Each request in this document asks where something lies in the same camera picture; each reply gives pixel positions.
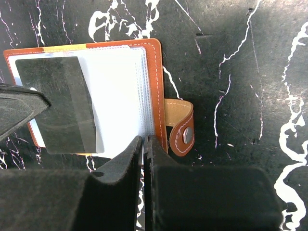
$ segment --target leather strap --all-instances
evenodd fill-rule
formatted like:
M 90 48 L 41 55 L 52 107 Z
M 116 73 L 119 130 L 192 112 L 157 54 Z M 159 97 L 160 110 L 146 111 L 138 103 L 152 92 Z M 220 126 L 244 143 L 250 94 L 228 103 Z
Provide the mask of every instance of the leather strap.
M 166 125 L 173 127 L 169 142 L 171 150 L 178 156 L 185 156 L 194 144 L 193 104 L 184 100 L 165 99 Z M 184 143 L 183 134 L 192 129 L 192 138 Z

